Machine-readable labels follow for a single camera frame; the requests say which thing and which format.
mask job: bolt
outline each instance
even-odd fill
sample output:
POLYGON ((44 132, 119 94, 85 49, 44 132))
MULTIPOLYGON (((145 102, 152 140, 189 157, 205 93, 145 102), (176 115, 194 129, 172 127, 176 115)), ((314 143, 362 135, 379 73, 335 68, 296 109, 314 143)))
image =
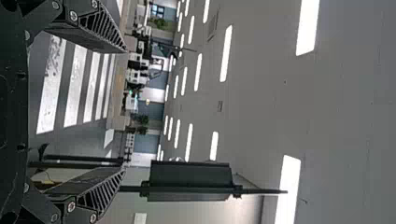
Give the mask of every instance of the bolt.
POLYGON ((91 217, 90 217, 91 224, 94 223, 96 221, 96 219, 97 219, 96 214, 92 214, 91 217))
POLYGON ((98 8, 98 2, 96 0, 92 0, 92 7, 98 8))
POLYGON ((23 189, 23 193, 27 193, 27 191, 29 191, 29 188, 30 188, 30 186, 25 183, 25 187, 23 189))
POLYGON ((75 202, 71 202, 69 203, 69 205, 67 205, 67 212, 71 213, 76 209, 76 203, 75 202))
POLYGON ((52 7, 55 10, 58 10, 59 8, 61 8, 57 2, 52 2, 52 7))
POLYGON ((25 40, 28 41, 30 39, 30 33, 25 31, 25 40))
POLYGON ((50 217, 50 222, 56 222, 58 220, 59 216, 58 214, 53 214, 52 217, 50 217))
POLYGON ((70 20, 77 21, 78 15, 75 11, 70 11, 70 20))

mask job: ceiling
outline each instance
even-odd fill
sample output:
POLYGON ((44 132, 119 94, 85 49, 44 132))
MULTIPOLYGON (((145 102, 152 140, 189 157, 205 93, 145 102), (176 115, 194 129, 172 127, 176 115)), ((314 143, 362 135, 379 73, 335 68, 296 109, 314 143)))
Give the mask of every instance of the ceiling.
MULTIPOLYGON (((299 57, 300 1, 212 0, 209 20, 219 11, 219 21, 210 42, 208 22, 202 23, 204 4, 191 0, 182 32, 176 34, 179 45, 194 15, 192 44, 185 41, 185 48, 204 57, 198 92, 193 90, 197 53, 183 54, 189 67, 184 96, 182 72, 176 99, 177 72, 170 76, 165 115, 174 118, 173 134, 177 119, 181 128, 177 149, 174 135, 171 141, 162 135, 165 158, 184 158, 192 123, 191 161, 209 159, 212 133, 219 132, 217 161, 230 162, 235 172, 262 188, 279 187, 285 154, 300 159, 296 223, 391 223, 396 3, 321 0, 316 49, 299 57), (228 77, 220 83, 230 24, 228 77)), ((276 202, 267 205, 267 214, 273 214, 276 202)))

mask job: metal rod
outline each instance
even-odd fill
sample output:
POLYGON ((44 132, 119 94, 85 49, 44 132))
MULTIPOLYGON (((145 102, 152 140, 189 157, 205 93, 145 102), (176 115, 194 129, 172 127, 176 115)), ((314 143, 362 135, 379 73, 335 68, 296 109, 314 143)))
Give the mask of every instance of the metal rod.
POLYGON ((181 187, 140 187, 121 186, 121 193, 156 192, 156 193, 203 193, 203 194, 260 194, 277 195, 288 193, 280 189, 233 189, 233 188, 181 188, 181 187))
POLYGON ((65 156, 65 155, 45 155, 44 160, 52 161, 107 161, 122 164, 123 159, 102 158, 102 157, 83 157, 83 156, 65 156))
POLYGON ((31 161, 28 164, 29 168, 40 168, 40 169, 77 169, 77 170, 91 170, 99 167, 120 167, 119 165, 102 165, 102 164, 82 164, 82 163, 56 163, 56 162, 43 162, 43 161, 31 161))

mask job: rectangular ceiling light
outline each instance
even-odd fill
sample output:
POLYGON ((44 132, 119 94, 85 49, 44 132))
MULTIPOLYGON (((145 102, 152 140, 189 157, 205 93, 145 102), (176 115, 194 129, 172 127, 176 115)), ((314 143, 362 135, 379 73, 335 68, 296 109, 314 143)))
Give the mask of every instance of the rectangular ceiling light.
POLYGON ((168 116, 165 116, 165 124, 163 125, 163 135, 166 135, 168 129, 168 116))
POLYGON ((212 146, 210 147, 210 160, 215 161, 218 155, 218 145, 219 145, 219 133, 213 132, 212 134, 212 146))
POLYGON ((194 24, 195 24, 195 16, 192 16, 190 22, 189 44, 192 43, 192 37, 194 35, 194 24))
POLYGON ((177 26, 177 31, 181 31, 181 23, 183 22, 183 13, 180 12, 180 16, 178 17, 178 26, 177 26))
POLYGON ((192 131, 194 126, 192 124, 189 125, 189 131, 187 133, 187 145, 186 145, 186 156, 184 157, 185 161, 190 160, 190 152, 191 152, 191 140, 192 140, 192 131))
POLYGON ((178 2, 177 2, 177 13, 176 13, 176 16, 177 16, 177 17, 180 16, 180 7, 181 7, 181 2, 178 1, 178 2))
POLYGON ((157 161, 161 158, 161 144, 158 145, 158 152, 157 152, 157 161))
POLYGON ((233 37, 233 26, 230 25, 225 31, 223 58, 221 62, 220 82, 227 80, 228 62, 230 60, 231 40, 233 37))
POLYGON ((209 6, 210 6, 210 0, 205 0, 205 8, 204 8, 204 19, 203 22, 207 22, 207 16, 209 15, 209 6))
POLYGON ((180 38, 180 48, 183 49, 184 48, 184 34, 181 35, 180 38))
POLYGON ((319 0, 302 0, 297 36, 296 55, 315 49, 318 27, 319 0))
POLYGON ((194 83, 194 91, 198 91, 199 88, 199 79, 201 76, 201 67, 202 67, 202 53, 198 55, 197 59, 197 70, 195 73, 195 83, 194 83))
POLYGON ((176 125, 176 133, 175 133, 175 145, 174 147, 178 147, 178 135, 180 134, 180 119, 177 120, 177 125, 176 125))
POLYGON ((277 198, 275 224, 293 224, 297 194, 300 181, 301 161, 290 156, 283 157, 280 189, 287 190, 288 194, 277 198))
POLYGON ((185 17, 187 17, 189 15, 189 7, 190 7, 190 0, 187 0, 186 8, 184 10, 184 14, 186 14, 185 17))
POLYGON ((172 128, 173 128, 173 118, 169 120, 169 132, 168 132, 168 141, 171 140, 172 136, 172 128))
POLYGON ((174 60, 174 57, 173 57, 173 54, 171 54, 171 59, 169 60, 169 72, 172 72, 173 60, 174 60))
POLYGON ((169 84, 166 85, 166 90, 165 90, 165 102, 168 102, 168 95, 169 95, 169 84))
POLYGON ((177 88, 178 88, 178 76, 175 78, 175 88, 174 88, 174 99, 177 97, 177 88))
POLYGON ((183 82, 181 83, 181 95, 184 96, 186 92, 186 82, 187 82, 187 73, 189 72, 188 67, 184 67, 184 75, 183 75, 183 82))

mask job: floor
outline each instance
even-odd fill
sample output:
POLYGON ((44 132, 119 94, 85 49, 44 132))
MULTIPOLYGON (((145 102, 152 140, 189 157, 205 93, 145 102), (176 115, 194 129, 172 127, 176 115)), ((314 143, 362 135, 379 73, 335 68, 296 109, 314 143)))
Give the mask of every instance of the floor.
POLYGON ((42 32, 30 49, 29 146, 47 153, 104 157, 114 55, 92 53, 42 32))

